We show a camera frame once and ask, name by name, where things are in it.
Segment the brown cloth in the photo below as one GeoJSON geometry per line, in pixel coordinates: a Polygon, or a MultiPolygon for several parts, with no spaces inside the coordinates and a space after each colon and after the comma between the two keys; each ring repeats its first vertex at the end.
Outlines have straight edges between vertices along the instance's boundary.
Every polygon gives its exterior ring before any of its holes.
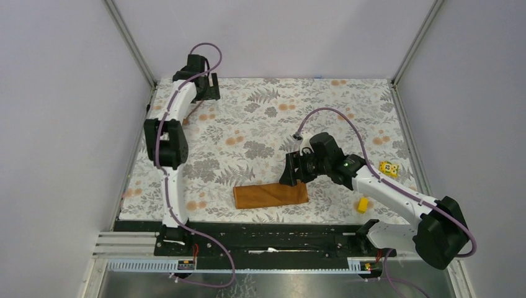
{"type": "Polygon", "coordinates": [[[298,183],[294,187],[279,183],[236,186],[234,199],[237,209],[301,204],[309,201],[305,183],[298,183]]]}

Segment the red wire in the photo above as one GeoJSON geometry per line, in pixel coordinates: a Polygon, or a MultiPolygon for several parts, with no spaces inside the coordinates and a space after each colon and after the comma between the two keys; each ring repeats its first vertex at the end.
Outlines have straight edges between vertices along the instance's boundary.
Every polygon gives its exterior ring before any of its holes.
{"type": "Polygon", "coordinates": [[[194,266],[195,266],[195,258],[197,258],[197,255],[199,254],[199,245],[197,245],[197,243],[192,245],[192,251],[194,253],[194,266]]]}
{"type": "Polygon", "coordinates": [[[379,262],[380,259],[381,259],[381,250],[378,250],[378,251],[377,251],[377,260],[376,260],[376,263],[379,262]]]}

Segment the cable tie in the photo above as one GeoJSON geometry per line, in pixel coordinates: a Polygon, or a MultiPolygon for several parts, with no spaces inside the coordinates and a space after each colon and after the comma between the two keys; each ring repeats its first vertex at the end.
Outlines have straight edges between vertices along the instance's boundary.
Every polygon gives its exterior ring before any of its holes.
{"type": "Polygon", "coordinates": [[[423,203],[422,203],[423,201],[424,201],[424,198],[423,198],[423,197],[420,197],[420,201],[418,201],[418,206],[423,205],[423,203]]]}

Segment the metal floor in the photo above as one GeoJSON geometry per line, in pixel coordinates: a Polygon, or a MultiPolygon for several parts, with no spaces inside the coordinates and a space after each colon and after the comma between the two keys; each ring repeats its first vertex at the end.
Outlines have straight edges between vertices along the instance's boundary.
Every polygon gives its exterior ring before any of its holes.
{"type": "MultiPolygon", "coordinates": [[[[436,270],[422,261],[398,260],[389,262],[390,276],[407,279],[422,287],[430,297],[455,297],[447,271],[436,270]]],[[[219,284],[230,278],[228,274],[194,274],[192,280],[219,284]]],[[[355,274],[237,274],[236,284],[227,289],[210,289],[174,283],[166,273],[106,273],[101,298],[395,298],[397,293],[387,280],[363,282],[355,274]]],[[[420,292],[397,284],[407,297],[423,297],[420,292]]]]}

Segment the cable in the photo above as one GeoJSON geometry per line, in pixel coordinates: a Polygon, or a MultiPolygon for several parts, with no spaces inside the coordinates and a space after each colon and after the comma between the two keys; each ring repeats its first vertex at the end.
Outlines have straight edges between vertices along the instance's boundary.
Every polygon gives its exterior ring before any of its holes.
{"type": "Polygon", "coordinates": [[[192,245],[192,252],[194,255],[194,268],[197,269],[197,264],[195,264],[195,259],[197,258],[197,255],[199,255],[199,245],[197,245],[197,243],[194,243],[194,245],[192,245]]]}
{"type": "Polygon", "coordinates": [[[383,272],[385,272],[385,279],[387,279],[387,281],[389,281],[389,283],[391,284],[391,287],[393,287],[394,291],[400,295],[400,297],[403,297],[403,298],[406,298],[406,296],[404,294],[402,294],[402,292],[400,292],[400,290],[398,290],[395,285],[393,284],[393,282],[401,282],[403,284],[407,284],[415,289],[417,289],[418,291],[420,291],[424,296],[426,296],[427,298],[431,298],[429,296],[428,293],[426,293],[423,289],[421,289],[419,286],[417,286],[416,284],[413,284],[412,282],[410,281],[406,281],[404,279],[395,279],[395,278],[391,278],[391,276],[389,276],[389,272],[387,270],[387,258],[389,257],[389,255],[391,254],[391,252],[393,252],[394,249],[390,249],[387,251],[387,254],[385,255],[384,259],[383,259],[383,272]]]}
{"type": "Polygon", "coordinates": [[[300,127],[298,128],[298,131],[296,132],[295,135],[300,135],[301,134],[301,131],[303,130],[303,126],[305,125],[305,123],[307,122],[307,120],[314,114],[314,113],[317,113],[319,111],[323,111],[323,110],[326,110],[326,111],[332,111],[332,112],[335,112],[337,113],[338,115],[340,115],[343,119],[345,119],[345,121],[347,121],[347,123],[352,127],[352,130],[354,130],[354,132],[356,133],[356,136],[358,137],[358,141],[360,142],[360,146],[362,147],[362,153],[363,153],[363,158],[365,159],[365,164],[367,165],[367,168],[369,169],[369,171],[381,182],[387,184],[390,188],[394,189],[395,191],[398,191],[399,193],[403,194],[404,196],[412,199],[413,201],[415,202],[418,202],[418,203],[421,203],[422,205],[428,207],[428,208],[431,208],[433,210],[435,210],[436,212],[440,213],[441,215],[443,215],[445,218],[449,219],[451,222],[453,222],[457,227],[459,227],[462,232],[466,233],[466,235],[468,236],[468,238],[470,239],[471,241],[471,251],[469,253],[465,253],[465,254],[460,254],[460,255],[457,255],[457,258],[466,258],[466,257],[469,257],[469,256],[472,256],[475,254],[476,252],[476,249],[477,249],[477,243],[475,241],[475,237],[473,236],[473,234],[468,230],[468,228],[466,228],[462,223],[460,223],[457,219],[454,219],[451,215],[447,214],[445,211],[443,211],[442,209],[438,208],[437,206],[431,204],[431,203],[428,203],[426,201],[422,201],[420,200],[420,198],[418,198],[417,196],[405,191],[404,189],[398,187],[397,185],[391,183],[389,180],[386,180],[386,179],[383,179],[380,177],[380,175],[374,170],[373,166],[371,165],[371,162],[369,161],[369,159],[367,158],[367,152],[365,151],[365,144],[363,142],[363,139],[362,139],[362,136],[360,135],[360,133],[358,132],[358,129],[356,128],[356,126],[354,126],[354,124],[349,120],[349,118],[347,118],[347,116],[345,116],[342,112],[340,112],[339,110],[337,109],[333,109],[332,107],[320,107],[318,109],[315,109],[313,110],[312,112],[310,112],[304,119],[303,121],[301,122],[300,124],[300,127]]]}
{"type": "Polygon", "coordinates": [[[232,259],[232,256],[230,255],[228,250],[225,248],[225,246],[221,244],[221,242],[219,242],[218,240],[216,240],[215,238],[213,238],[210,235],[207,235],[205,233],[202,233],[202,232],[194,230],[194,229],[192,229],[190,227],[187,227],[186,225],[184,225],[177,218],[177,216],[174,214],[174,211],[172,209],[172,205],[170,204],[170,200],[169,200],[169,197],[168,197],[168,172],[163,167],[161,167],[161,164],[159,163],[159,144],[161,143],[161,132],[163,130],[164,121],[166,121],[166,117],[168,117],[168,111],[172,107],[172,104],[174,103],[174,99],[176,98],[177,94],[179,93],[179,91],[181,91],[181,89],[186,84],[191,82],[193,79],[198,78],[200,76],[203,76],[205,74],[207,75],[210,72],[212,72],[213,70],[215,70],[217,68],[217,66],[219,66],[219,64],[221,63],[221,60],[223,59],[223,54],[222,54],[221,50],[216,45],[214,45],[213,43],[209,43],[209,42],[203,42],[203,43],[197,44],[196,46],[194,46],[191,49],[190,54],[193,53],[196,48],[201,47],[202,45],[209,45],[211,47],[214,47],[217,50],[217,52],[219,53],[219,60],[217,61],[217,64],[214,65],[214,67],[209,68],[208,70],[206,70],[206,71],[204,71],[202,73],[198,73],[198,74],[196,74],[194,76],[191,76],[190,78],[186,79],[177,88],[177,90],[174,92],[174,95],[172,95],[172,97],[170,98],[170,101],[168,102],[168,106],[167,106],[166,112],[164,112],[164,115],[163,115],[163,117],[162,117],[162,119],[161,119],[161,121],[159,123],[159,128],[158,128],[158,131],[157,131],[157,139],[156,139],[156,143],[155,143],[155,166],[157,167],[157,169],[160,169],[164,173],[164,192],[165,192],[165,195],[166,195],[166,205],[167,205],[167,208],[168,208],[168,212],[170,213],[170,216],[177,222],[177,224],[180,227],[184,228],[185,230],[189,231],[190,233],[194,233],[194,234],[203,236],[203,237],[211,240],[213,243],[217,244],[225,252],[225,255],[228,257],[228,260],[230,261],[230,265],[232,266],[232,277],[226,284],[208,284],[208,283],[205,283],[205,282],[188,281],[186,279],[179,279],[179,278],[176,278],[176,281],[181,280],[181,282],[184,282],[184,283],[187,283],[187,284],[196,284],[198,286],[223,288],[223,287],[230,286],[236,280],[236,268],[235,268],[235,265],[234,265],[234,259],[232,259]]]}
{"type": "Polygon", "coordinates": [[[207,70],[210,69],[210,64],[208,63],[208,59],[205,58],[205,64],[207,65],[207,70]]]}
{"type": "MultiPolygon", "coordinates": [[[[378,281],[387,281],[387,278],[365,278],[365,279],[356,279],[349,282],[378,282],[378,281]]],[[[406,281],[404,279],[398,279],[398,278],[391,278],[392,282],[398,282],[400,284],[405,284],[406,286],[413,287],[417,289],[420,293],[422,293],[426,298],[431,298],[431,296],[424,291],[421,287],[417,286],[416,284],[406,281]]]]}
{"type": "Polygon", "coordinates": [[[375,263],[379,262],[380,259],[381,259],[381,250],[378,250],[378,252],[377,252],[377,258],[376,258],[376,260],[375,260],[375,263]]]}
{"type": "Polygon", "coordinates": [[[186,119],[190,118],[190,115],[192,115],[192,114],[193,114],[193,113],[199,108],[199,106],[201,106],[201,105],[203,104],[203,102],[205,102],[205,101],[200,101],[200,102],[197,104],[197,106],[195,106],[194,109],[192,109],[192,110],[190,111],[190,113],[188,113],[188,115],[186,115],[186,119]]]}

